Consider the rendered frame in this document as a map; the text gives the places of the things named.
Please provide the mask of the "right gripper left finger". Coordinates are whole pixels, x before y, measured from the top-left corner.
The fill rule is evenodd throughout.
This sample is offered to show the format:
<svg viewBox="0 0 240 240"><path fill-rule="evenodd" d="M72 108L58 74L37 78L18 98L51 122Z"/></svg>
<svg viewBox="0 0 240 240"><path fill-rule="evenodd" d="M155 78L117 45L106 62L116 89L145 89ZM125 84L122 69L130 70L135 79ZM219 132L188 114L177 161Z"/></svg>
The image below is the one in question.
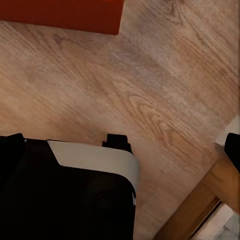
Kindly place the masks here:
<svg viewBox="0 0 240 240"><path fill-rule="evenodd" d="M0 137L0 193L26 152L22 133Z"/></svg>

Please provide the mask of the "storage box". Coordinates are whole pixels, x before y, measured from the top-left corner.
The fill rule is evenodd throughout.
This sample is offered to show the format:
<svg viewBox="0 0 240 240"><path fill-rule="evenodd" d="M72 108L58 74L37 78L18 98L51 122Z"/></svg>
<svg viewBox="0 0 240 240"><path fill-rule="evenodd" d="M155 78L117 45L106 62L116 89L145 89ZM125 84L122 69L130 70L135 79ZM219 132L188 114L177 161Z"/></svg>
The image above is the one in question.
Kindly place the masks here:
<svg viewBox="0 0 240 240"><path fill-rule="evenodd" d="M0 0L0 21L118 35L125 0Z"/></svg>

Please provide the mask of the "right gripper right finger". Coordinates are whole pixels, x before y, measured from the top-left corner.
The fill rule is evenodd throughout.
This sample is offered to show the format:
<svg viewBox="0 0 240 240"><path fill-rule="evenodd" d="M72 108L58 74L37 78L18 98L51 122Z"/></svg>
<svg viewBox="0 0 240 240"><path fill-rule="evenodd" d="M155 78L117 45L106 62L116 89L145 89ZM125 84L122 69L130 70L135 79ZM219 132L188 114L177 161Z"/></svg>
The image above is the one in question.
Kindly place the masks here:
<svg viewBox="0 0 240 240"><path fill-rule="evenodd" d="M240 134L228 133L224 151L240 173Z"/></svg>

